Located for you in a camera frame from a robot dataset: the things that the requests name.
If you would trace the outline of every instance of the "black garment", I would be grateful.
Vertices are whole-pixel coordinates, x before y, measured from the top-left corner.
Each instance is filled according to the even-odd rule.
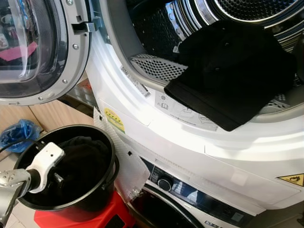
[[[217,21],[184,40],[179,51],[179,63],[189,67],[165,92],[227,131],[293,85],[295,58],[259,25]]]
[[[75,137],[59,145],[65,156],[47,176],[46,188],[31,194],[31,202],[43,206],[58,206],[72,202],[90,191],[104,176],[111,154],[107,146],[91,137]],[[58,174],[63,181],[58,182]]]

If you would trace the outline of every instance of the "yellow warning sticker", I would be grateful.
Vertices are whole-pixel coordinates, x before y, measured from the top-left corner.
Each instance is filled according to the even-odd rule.
[[[304,173],[290,175],[290,176],[283,176],[283,177],[278,177],[278,178],[281,180],[287,181],[289,183],[304,187]]]
[[[115,127],[117,127],[119,130],[121,130],[124,133],[124,125],[122,120],[116,115],[115,112],[113,112],[109,108],[104,109],[105,116],[107,120]]]

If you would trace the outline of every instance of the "black container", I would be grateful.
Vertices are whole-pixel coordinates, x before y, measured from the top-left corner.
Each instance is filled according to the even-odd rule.
[[[108,147],[109,151],[112,152],[112,155],[109,158],[109,166],[102,179],[85,195],[66,204],[50,206],[43,205],[43,203],[41,203],[41,205],[37,205],[31,202],[31,198],[35,195],[33,193],[27,193],[25,196],[20,198],[19,200],[22,204],[35,210],[54,211],[56,213],[60,213],[63,217],[77,222],[93,219],[107,206],[114,191],[114,180],[119,171],[119,161],[115,155],[114,144],[105,132],[89,125],[70,125],[53,130],[40,137],[37,141],[60,144],[78,136],[91,137],[93,141],[101,140]],[[32,145],[23,152],[14,168],[27,168],[32,163],[37,153],[38,150],[36,149],[36,146]]]

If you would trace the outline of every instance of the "screw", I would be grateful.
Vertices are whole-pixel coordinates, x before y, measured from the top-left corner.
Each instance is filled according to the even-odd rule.
[[[79,49],[79,46],[78,46],[77,44],[73,44],[73,48],[74,48],[75,50],[78,50],[78,49]]]
[[[71,6],[71,5],[73,5],[73,0],[66,0],[66,3],[67,3],[69,6]]]

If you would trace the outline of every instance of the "white appliance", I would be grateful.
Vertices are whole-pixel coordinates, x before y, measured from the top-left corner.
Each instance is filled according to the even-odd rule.
[[[204,23],[219,19],[212,13],[206,16],[207,1],[194,2]],[[183,39],[189,34],[174,11],[178,3],[166,8]],[[303,32],[302,12],[300,1],[294,1],[282,12],[252,21],[265,23],[290,49]],[[273,17],[281,14],[274,23]],[[251,216],[304,199],[303,85],[226,132],[163,93],[182,66],[146,53],[125,0],[5,0],[0,16],[0,105],[56,99],[76,84],[86,66],[99,109],[121,139],[171,178]],[[155,63],[173,72],[163,74]],[[155,69],[166,76],[153,75]],[[206,214],[199,208],[187,210],[197,219]],[[234,227],[234,216],[225,221],[213,214],[201,222]],[[242,218],[234,224],[243,226]]]

